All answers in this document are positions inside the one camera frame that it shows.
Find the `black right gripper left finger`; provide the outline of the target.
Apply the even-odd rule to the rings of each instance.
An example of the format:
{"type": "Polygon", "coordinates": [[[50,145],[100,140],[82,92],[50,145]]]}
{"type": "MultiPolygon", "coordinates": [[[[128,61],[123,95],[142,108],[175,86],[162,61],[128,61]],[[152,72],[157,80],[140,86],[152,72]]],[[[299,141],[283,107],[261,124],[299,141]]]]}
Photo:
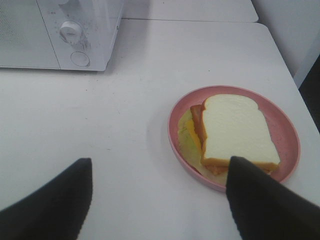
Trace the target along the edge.
{"type": "Polygon", "coordinates": [[[76,240],[93,195],[90,158],[80,158],[0,212],[2,240],[76,240]]]}

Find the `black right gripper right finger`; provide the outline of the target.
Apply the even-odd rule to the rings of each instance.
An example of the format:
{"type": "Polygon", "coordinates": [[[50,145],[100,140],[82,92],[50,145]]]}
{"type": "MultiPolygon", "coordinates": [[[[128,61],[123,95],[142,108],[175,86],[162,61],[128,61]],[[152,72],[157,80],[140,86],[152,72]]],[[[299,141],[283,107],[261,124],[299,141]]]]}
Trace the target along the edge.
{"type": "Polygon", "coordinates": [[[318,240],[320,208],[247,159],[230,159],[226,196],[243,240],[318,240]]]}

